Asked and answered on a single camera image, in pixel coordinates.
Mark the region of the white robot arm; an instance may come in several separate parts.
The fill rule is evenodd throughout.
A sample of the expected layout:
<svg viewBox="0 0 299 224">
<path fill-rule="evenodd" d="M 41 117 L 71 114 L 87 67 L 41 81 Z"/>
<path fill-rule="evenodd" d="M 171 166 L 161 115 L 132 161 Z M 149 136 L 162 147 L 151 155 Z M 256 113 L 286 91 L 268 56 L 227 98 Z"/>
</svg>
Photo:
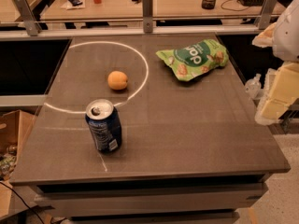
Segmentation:
<svg viewBox="0 0 299 224">
<path fill-rule="evenodd" d="M 299 98 L 299 0 L 292 0 L 278 20 L 258 36 L 283 61 L 261 108 L 265 119 L 279 119 Z"/>
</svg>

